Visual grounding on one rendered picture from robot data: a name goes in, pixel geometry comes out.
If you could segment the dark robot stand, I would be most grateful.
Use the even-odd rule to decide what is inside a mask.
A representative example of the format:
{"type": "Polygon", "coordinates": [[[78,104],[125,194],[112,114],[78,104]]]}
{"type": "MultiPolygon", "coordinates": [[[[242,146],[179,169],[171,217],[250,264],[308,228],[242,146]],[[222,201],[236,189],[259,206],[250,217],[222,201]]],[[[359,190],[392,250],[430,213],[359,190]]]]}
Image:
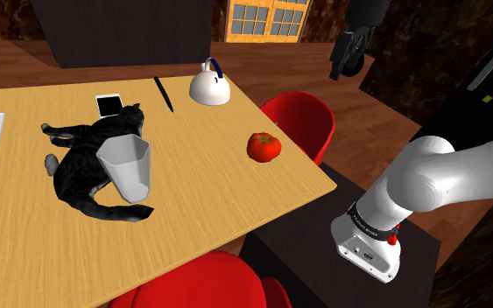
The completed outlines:
{"type": "Polygon", "coordinates": [[[249,232],[240,251],[262,278],[284,287],[292,308],[428,308],[440,241],[405,220],[398,239],[400,268],[382,283],[341,257],[330,233],[364,190],[327,164],[330,193],[249,232]]]}

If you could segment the black cat figure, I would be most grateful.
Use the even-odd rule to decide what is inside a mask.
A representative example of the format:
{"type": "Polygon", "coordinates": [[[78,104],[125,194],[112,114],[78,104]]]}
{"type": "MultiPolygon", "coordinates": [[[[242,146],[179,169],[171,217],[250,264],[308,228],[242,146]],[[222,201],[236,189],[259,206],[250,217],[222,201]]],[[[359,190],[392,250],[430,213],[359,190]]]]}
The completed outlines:
{"type": "Polygon", "coordinates": [[[50,142],[68,149],[62,159],[48,154],[44,161],[47,174],[53,177],[58,199],[99,220],[137,222],[149,218],[153,211],[150,206],[103,206],[94,199],[95,194],[111,182],[96,152],[111,137],[129,134],[139,137],[143,124],[144,113],[138,103],[125,106],[117,115],[104,117],[91,125],[57,128],[43,123],[41,130],[49,136],[50,142]]]}

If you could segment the dark cabinet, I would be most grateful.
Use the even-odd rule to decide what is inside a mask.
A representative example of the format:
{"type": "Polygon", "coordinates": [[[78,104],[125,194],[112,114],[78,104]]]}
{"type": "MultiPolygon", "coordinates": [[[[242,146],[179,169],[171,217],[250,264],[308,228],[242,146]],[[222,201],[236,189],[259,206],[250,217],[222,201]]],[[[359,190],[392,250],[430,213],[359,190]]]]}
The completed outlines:
{"type": "Polygon", "coordinates": [[[62,68],[186,64],[210,54],[213,0],[31,0],[62,68]]]}

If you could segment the red tomato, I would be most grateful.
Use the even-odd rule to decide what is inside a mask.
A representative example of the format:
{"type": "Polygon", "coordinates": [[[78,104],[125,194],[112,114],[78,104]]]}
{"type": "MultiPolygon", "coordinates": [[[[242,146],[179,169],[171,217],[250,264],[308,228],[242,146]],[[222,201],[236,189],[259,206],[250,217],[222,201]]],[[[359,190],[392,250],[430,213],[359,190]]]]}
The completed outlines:
{"type": "Polygon", "coordinates": [[[280,141],[269,133],[254,133],[247,143],[248,156],[258,163],[267,163],[276,158],[282,149],[280,141]]]}

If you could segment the wooden table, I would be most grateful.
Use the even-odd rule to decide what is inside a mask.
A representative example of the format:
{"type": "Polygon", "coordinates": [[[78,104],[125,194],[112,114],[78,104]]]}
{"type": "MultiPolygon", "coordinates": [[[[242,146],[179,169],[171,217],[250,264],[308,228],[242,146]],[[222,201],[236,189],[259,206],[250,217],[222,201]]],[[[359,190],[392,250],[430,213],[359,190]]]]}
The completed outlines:
{"type": "Polygon", "coordinates": [[[239,88],[209,107],[189,77],[0,89],[0,308],[96,308],[112,298],[331,192],[335,183],[239,88]],[[153,208],[139,222],[87,217],[57,199],[41,132],[98,119],[95,97],[120,94],[144,112],[153,208]],[[282,149],[247,154],[254,133],[282,149]]]}

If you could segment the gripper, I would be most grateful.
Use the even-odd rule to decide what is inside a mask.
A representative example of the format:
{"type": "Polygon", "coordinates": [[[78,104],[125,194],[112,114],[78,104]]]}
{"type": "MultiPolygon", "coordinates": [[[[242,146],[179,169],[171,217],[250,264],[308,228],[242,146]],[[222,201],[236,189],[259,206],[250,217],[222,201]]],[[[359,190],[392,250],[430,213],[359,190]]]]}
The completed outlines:
{"type": "Polygon", "coordinates": [[[331,80],[337,81],[341,74],[353,77],[362,71],[364,52],[369,46],[375,29],[375,26],[362,26],[357,27],[354,31],[342,31],[339,33],[329,58],[332,62],[329,75],[331,80]],[[358,58],[356,61],[348,60],[351,57],[358,58]]]}

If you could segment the white faceted cup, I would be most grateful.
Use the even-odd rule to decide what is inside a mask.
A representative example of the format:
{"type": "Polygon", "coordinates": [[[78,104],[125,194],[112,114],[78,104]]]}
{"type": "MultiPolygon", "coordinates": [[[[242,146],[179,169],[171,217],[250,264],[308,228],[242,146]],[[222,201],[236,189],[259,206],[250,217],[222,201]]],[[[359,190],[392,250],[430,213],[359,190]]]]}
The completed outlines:
{"type": "Polygon", "coordinates": [[[151,146],[129,134],[106,139],[96,157],[121,197],[128,203],[145,200],[151,190],[151,146]]]}

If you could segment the white tablet with black screen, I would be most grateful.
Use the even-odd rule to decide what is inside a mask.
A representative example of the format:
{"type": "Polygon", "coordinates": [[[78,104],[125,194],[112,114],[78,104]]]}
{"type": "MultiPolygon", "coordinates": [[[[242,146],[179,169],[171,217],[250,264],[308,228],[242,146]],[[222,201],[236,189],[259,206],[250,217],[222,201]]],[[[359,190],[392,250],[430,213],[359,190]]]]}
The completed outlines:
{"type": "Polygon", "coordinates": [[[123,108],[120,94],[99,94],[95,97],[95,100],[101,119],[116,116],[123,108]]]}

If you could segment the orange framed window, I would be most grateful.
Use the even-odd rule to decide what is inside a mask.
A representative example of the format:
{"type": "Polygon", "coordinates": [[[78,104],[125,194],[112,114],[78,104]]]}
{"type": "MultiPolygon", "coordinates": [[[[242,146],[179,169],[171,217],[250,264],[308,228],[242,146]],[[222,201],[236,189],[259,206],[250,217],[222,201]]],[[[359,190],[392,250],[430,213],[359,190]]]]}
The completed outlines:
{"type": "Polygon", "coordinates": [[[313,0],[228,0],[226,43],[298,43],[313,0]]]}

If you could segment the red chair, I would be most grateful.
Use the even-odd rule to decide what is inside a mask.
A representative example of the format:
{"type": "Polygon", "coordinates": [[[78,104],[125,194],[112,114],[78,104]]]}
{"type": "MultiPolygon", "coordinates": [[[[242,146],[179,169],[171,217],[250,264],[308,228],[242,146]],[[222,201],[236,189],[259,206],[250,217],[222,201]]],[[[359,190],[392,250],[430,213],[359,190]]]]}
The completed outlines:
{"type": "Polygon", "coordinates": [[[109,301],[107,308],[292,308],[281,283],[211,251],[109,301]]]}
{"type": "Polygon", "coordinates": [[[300,91],[279,94],[261,106],[279,128],[317,165],[335,132],[335,117],[319,98],[300,91]]]}

